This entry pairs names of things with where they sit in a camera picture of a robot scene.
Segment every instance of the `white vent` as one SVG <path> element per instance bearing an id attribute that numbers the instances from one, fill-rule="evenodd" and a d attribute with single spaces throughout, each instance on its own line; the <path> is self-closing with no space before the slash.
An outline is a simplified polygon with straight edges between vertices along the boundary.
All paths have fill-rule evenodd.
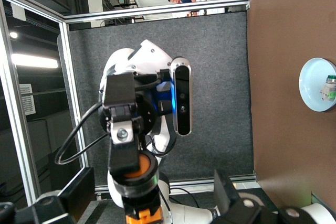
<path id="1" fill-rule="evenodd" d="M 20 84 L 20 91 L 21 94 L 30 94 L 33 92 L 31 89 L 31 84 Z M 23 108 L 25 110 L 26 115 L 35 114 L 35 104 L 34 104 L 34 97 L 29 95 L 27 97 L 22 97 Z"/>

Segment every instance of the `brown tabletop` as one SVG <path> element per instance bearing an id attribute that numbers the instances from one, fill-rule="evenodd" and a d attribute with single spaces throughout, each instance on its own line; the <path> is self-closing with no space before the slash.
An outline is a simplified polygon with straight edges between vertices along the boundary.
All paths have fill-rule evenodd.
<path id="1" fill-rule="evenodd" d="M 250 0 L 247 28 L 258 182 L 277 206 L 313 192 L 336 210 L 336 110 L 309 109 L 298 85 L 309 59 L 336 64 L 336 0 Z"/>

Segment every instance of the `ceiling light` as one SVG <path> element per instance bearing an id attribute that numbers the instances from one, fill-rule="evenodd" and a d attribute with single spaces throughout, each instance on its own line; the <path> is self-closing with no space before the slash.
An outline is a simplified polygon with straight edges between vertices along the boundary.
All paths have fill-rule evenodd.
<path id="1" fill-rule="evenodd" d="M 16 39 L 17 38 L 17 33 L 16 32 L 14 32 L 14 31 L 11 31 L 10 33 L 9 33 L 9 35 L 13 38 L 13 39 Z"/>
<path id="2" fill-rule="evenodd" d="M 44 57 L 12 54 L 12 61 L 15 65 L 37 67 L 37 68 L 58 68 L 57 60 Z"/>

